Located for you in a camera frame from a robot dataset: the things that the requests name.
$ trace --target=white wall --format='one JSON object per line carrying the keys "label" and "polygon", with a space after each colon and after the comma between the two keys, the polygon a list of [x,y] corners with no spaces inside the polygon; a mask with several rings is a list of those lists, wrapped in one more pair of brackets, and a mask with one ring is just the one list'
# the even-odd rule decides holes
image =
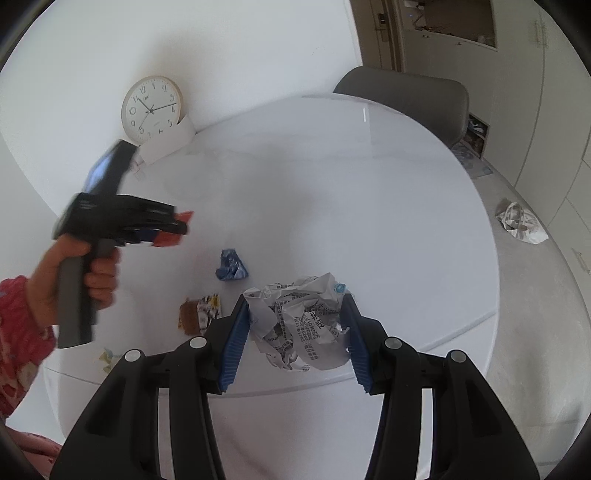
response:
{"label": "white wall", "polygon": [[177,82],[202,128],[332,91],[359,64],[348,0],[60,0],[0,74],[0,133],[60,213],[124,136],[121,104],[144,76]]}
{"label": "white wall", "polygon": [[[0,280],[29,276],[51,244],[55,214],[35,192],[0,137]],[[7,425],[45,435],[57,442],[64,437],[57,424],[43,376],[33,382],[25,400]]]}

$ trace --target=pink floral sleeve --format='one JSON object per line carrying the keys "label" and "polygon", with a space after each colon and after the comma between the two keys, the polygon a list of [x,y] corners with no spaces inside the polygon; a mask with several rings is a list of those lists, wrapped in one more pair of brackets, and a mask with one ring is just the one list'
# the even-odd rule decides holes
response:
{"label": "pink floral sleeve", "polygon": [[27,305],[26,277],[0,283],[0,417],[8,417],[29,390],[39,365],[55,348],[53,330],[41,331]]}

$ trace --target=clock hand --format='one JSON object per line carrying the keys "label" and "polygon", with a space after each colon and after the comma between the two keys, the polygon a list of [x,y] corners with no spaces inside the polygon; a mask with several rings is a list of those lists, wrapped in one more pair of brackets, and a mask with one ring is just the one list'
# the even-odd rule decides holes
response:
{"label": "clock hand", "polygon": [[150,109],[150,111],[149,111],[149,112],[146,112],[146,116],[144,117],[144,119],[143,119],[143,120],[142,120],[142,122],[140,123],[138,130],[139,130],[140,128],[142,128],[142,125],[144,124],[144,122],[145,122],[145,121],[146,121],[146,119],[148,118],[148,115],[150,114],[150,112],[151,112],[151,111],[152,111],[152,109]]}
{"label": "clock hand", "polygon": [[154,113],[156,110],[160,110],[161,108],[166,108],[166,107],[168,107],[168,106],[173,106],[173,105],[176,105],[176,103],[171,103],[171,104],[169,104],[169,105],[159,106],[158,108],[155,108],[155,109],[152,111],[152,113]]}
{"label": "clock hand", "polygon": [[[142,102],[142,99],[140,97],[138,97],[139,102],[146,108],[148,108],[148,105],[146,105],[144,102]],[[154,112],[152,111],[151,108],[148,108],[148,110],[150,110],[148,113],[154,114]]]}

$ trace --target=ridged blue pad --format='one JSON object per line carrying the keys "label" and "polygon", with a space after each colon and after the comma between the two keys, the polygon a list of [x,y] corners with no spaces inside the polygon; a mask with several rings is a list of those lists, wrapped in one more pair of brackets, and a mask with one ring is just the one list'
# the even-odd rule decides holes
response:
{"label": "ridged blue pad", "polygon": [[357,323],[359,314],[353,309],[345,298],[340,311],[341,325],[349,327],[349,354],[351,355],[351,364],[357,377],[357,382],[363,386],[366,393],[371,390],[374,379],[371,371],[371,359],[369,350],[365,345],[361,330]]}
{"label": "ridged blue pad", "polygon": [[236,378],[238,364],[242,358],[242,351],[244,350],[244,344],[246,343],[250,329],[251,314],[248,310],[248,303],[243,301],[242,307],[236,315],[232,331],[228,336],[228,340],[226,341],[226,345],[222,352],[220,374],[217,379],[217,384],[223,392],[228,389],[228,385],[233,383]]}

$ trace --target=pink clothing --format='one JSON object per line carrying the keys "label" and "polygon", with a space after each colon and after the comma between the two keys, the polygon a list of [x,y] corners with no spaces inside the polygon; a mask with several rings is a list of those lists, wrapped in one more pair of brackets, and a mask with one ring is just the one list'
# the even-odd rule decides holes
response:
{"label": "pink clothing", "polygon": [[[27,304],[27,279],[0,283],[0,420],[15,410],[29,390],[39,365],[56,346],[51,328],[41,330]],[[61,447],[32,433],[8,429],[15,443],[37,468],[49,477]]]}

